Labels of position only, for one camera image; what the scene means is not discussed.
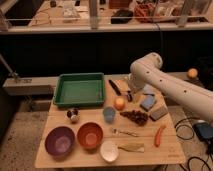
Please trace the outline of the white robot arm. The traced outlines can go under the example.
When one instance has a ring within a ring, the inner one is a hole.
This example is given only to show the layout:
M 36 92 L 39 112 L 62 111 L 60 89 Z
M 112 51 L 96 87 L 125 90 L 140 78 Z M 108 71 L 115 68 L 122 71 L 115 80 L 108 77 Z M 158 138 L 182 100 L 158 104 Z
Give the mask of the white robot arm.
M 161 56 L 155 52 L 135 60 L 127 77 L 131 91 L 137 93 L 150 84 L 206 122 L 213 122 L 213 92 L 162 72 L 162 65 Z

